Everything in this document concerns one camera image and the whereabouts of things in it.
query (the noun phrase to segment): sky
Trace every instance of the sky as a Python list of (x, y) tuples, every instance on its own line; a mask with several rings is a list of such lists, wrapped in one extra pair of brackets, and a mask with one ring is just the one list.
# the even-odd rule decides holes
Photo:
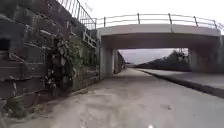
[[(80, 2), (94, 18), (137, 13), (171, 13), (213, 19), (224, 23), (224, 0), (80, 0)], [(138, 49), (120, 52), (126, 61), (139, 64), (167, 56), (172, 51), (173, 49)]]

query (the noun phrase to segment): paved path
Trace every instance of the paved path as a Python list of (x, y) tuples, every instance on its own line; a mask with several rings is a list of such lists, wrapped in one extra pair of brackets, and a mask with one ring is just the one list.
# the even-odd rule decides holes
[(128, 69), (10, 128), (223, 128), (224, 100)]
[(224, 89), (223, 74), (203, 74), (203, 73), (175, 72), (175, 71), (163, 71), (163, 70), (151, 70), (151, 69), (144, 69), (144, 71), (148, 71), (158, 75), (169, 76), (176, 79), (185, 80), (201, 85), (207, 85), (215, 88)]

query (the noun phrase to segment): overpass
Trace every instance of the overpass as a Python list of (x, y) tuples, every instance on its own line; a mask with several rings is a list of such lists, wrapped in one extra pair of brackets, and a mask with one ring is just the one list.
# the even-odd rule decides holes
[(194, 72), (219, 72), (223, 25), (215, 20), (172, 14), (137, 14), (97, 20), (101, 74), (112, 75), (118, 49), (188, 48)]

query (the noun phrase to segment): bridge railing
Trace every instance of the bridge railing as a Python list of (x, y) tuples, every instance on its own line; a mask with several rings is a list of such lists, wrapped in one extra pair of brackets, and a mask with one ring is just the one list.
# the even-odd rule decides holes
[(176, 14), (135, 14), (97, 19), (97, 28), (128, 24), (181, 24), (197, 27), (209, 27), (224, 30), (224, 26), (215, 20)]
[(81, 6), (79, 0), (57, 0), (71, 15), (79, 20), (89, 30), (96, 29), (96, 19), (91, 18)]

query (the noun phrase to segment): bridge support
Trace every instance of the bridge support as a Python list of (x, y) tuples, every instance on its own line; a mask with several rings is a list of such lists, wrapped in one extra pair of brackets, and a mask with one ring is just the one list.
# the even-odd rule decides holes
[(116, 50), (107, 48), (103, 43), (100, 48), (100, 78), (113, 75)]
[(189, 64), (193, 72), (218, 73), (219, 53), (217, 48), (198, 47), (189, 48)]

